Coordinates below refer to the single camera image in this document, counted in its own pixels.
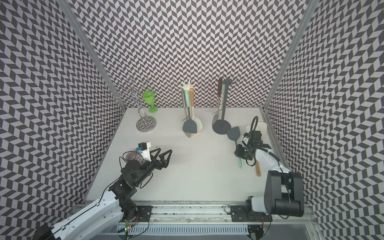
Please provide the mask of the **grey spatula mint handle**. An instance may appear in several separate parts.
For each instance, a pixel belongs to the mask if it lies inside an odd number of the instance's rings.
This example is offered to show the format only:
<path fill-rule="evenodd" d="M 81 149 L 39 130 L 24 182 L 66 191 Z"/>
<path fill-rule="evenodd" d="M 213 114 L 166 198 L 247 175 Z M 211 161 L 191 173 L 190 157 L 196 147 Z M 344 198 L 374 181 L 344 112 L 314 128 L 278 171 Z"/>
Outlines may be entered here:
<path fill-rule="evenodd" d="M 234 143 L 235 143 L 235 153 L 237 151 L 237 145 L 238 145 L 237 141 L 238 141 L 238 139 L 240 137 L 240 134 L 241 134 L 241 132 L 240 132 L 240 128 L 239 127 L 233 127 L 233 128 L 231 128 L 231 129 L 229 129 L 227 131 L 228 138 L 231 141 L 234 141 Z M 237 158 L 238 158 L 239 168 L 242 169 L 243 168 L 242 160 L 239 157 L 237 157 Z"/>

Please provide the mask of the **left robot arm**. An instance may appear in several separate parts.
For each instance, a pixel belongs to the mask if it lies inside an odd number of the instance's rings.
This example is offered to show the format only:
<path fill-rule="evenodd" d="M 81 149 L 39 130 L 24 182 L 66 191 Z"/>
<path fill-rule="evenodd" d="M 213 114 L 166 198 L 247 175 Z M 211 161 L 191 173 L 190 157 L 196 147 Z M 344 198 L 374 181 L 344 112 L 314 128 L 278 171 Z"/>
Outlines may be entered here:
<path fill-rule="evenodd" d="M 138 211 L 132 196 L 154 170 L 168 167 L 172 150 L 162 153 L 160 148 L 150 150 L 140 143 L 134 153 L 135 157 L 126 161 L 121 175 L 105 188 L 101 197 L 61 222 L 50 227 L 43 224 L 33 239 L 90 240 L 121 220 L 135 218 Z"/>

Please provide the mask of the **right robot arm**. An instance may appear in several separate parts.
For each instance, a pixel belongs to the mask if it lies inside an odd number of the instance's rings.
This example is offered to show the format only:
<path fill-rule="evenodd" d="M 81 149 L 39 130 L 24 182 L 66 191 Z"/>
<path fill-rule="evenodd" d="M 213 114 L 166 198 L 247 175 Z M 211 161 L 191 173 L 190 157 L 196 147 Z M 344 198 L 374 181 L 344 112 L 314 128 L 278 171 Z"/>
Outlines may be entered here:
<path fill-rule="evenodd" d="M 262 141 L 262 133 L 256 130 L 258 122 L 259 117 L 254 117 L 250 130 L 243 135 L 242 143 L 236 145 L 234 152 L 250 167 L 259 168 L 260 164 L 268 167 L 264 195 L 249 196 L 246 210 L 279 215 L 283 219 L 302 217 L 305 213 L 303 177 L 285 167 L 272 147 Z"/>

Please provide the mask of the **steel spoon brown handle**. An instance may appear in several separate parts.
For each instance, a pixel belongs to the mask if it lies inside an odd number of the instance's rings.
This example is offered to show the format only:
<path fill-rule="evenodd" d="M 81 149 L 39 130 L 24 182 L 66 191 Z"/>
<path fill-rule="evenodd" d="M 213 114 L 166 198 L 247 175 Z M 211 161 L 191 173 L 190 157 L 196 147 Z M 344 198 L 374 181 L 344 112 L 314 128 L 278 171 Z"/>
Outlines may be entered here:
<path fill-rule="evenodd" d="M 223 80 L 224 80 L 224 77 L 221 77 L 218 83 L 217 109 L 219 108 L 220 97 L 222 95 Z M 214 125 L 214 123 L 218 120 L 218 118 L 219 118 L 219 113 L 214 114 L 212 125 Z"/>

